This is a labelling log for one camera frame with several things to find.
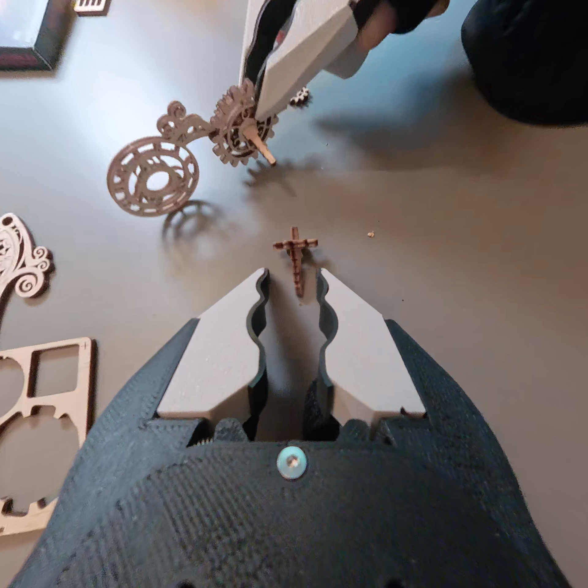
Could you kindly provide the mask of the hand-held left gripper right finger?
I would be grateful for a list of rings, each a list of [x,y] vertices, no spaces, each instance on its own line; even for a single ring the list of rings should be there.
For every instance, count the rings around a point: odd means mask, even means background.
[[[305,439],[335,439],[351,421],[373,435],[382,419],[421,419],[426,408],[383,315],[326,269],[316,274],[318,374],[303,411]]]

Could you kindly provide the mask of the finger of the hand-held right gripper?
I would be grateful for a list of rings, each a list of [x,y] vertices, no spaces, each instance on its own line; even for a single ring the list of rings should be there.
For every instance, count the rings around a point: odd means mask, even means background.
[[[282,112],[323,70],[342,79],[354,76],[368,55],[356,37],[369,8],[369,1],[297,1],[255,85],[256,119]]]
[[[279,33],[288,27],[296,1],[248,1],[239,84],[248,79],[259,85],[265,63],[274,50]]]

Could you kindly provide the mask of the grey desk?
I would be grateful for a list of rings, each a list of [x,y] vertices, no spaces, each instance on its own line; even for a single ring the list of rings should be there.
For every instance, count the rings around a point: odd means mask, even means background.
[[[94,414],[190,319],[270,270],[269,399],[258,438],[300,435],[323,341],[315,268],[397,321],[474,401],[574,587],[587,587],[587,127],[505,119],[472,83],[472,1],[329,74],[275,127],[270,168],[191,144],[200,179],[170,220],[107,191],[114,155],[170,101],[208,119],[238,80],[246,1],[112,1],[77,18],[54,72],[1,73],[1,214],[53,254],[11,296],[1,349],[87,336]],[[304,293],[288,251],[304,249]]]

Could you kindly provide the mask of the small wooden stepped pin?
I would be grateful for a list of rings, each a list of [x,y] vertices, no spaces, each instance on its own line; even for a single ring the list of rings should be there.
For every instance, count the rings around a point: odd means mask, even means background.
[[[295,284],[295,293],[298,298],[303,297],[304,288],[302,281],[302,256],[306,248],[303,240],[299,239],[299,229],[297,226],[290,228],[290,239],[295,243],[295,246],[289,250],[289,257],[292,262],[293,281]]]

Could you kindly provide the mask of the ornate wooden leaf piece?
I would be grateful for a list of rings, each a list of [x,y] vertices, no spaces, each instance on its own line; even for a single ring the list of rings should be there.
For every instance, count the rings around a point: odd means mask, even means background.
[[[1,217],[1,317],[13,293],[37,298],[49,287],[54,262],[49,249],[37,246],[26,224],[14,213]]]

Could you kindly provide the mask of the black puzzle box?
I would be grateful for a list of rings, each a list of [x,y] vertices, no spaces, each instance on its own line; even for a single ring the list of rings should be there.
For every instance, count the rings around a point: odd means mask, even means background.
[[[1,71],[54,70],[74,16],[72,1],[1,1]]]

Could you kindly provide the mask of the wooden puzzle frame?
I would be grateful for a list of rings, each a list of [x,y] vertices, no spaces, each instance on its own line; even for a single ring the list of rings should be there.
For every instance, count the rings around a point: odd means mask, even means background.
[[[37,360],[46,351],[77,348],[77,382],[69,391],[38,398],[35,395]],[[38,408],[55,409],[54,419],[68,417],[77,431],[78,448],[81,449],[91,427],[92,389],[94,375],[95,344],[88,337],[42,343],[21,348],[2,350],[1,360],[15,361],[24,374],[24,384],[16,402],[1,416],[1,433],[18,417],[31,417]],[[44,530],[58,503],[58,496],[43,497],[28,506],[26,512],[8,509],[11,499],[1,497],[1,537]]]

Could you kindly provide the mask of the wooden gear and dial assembly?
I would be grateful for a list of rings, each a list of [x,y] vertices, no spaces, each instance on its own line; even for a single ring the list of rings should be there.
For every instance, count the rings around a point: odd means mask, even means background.
[[[275,166],[266,143],[277,121],[276,115],[258,119],[255,86],[248,79],[229,88],[209,121],[173,101],[157,121],[158,136],[129,143],[113,158],[107,172],[111,198],[137,217],[179,210],[199,181],[199,165],[188,146],[202,138],[212,142],[212,151],[225,165],[246,165],[261,155]]]

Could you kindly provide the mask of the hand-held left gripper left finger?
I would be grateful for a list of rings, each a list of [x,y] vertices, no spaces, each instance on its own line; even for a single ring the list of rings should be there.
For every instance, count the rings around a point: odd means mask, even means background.
[[[270,273],[260,268],[210,306],[197,324],[157,408],[164,419],[231,418],[254,439],[268,400],[266,327]]]

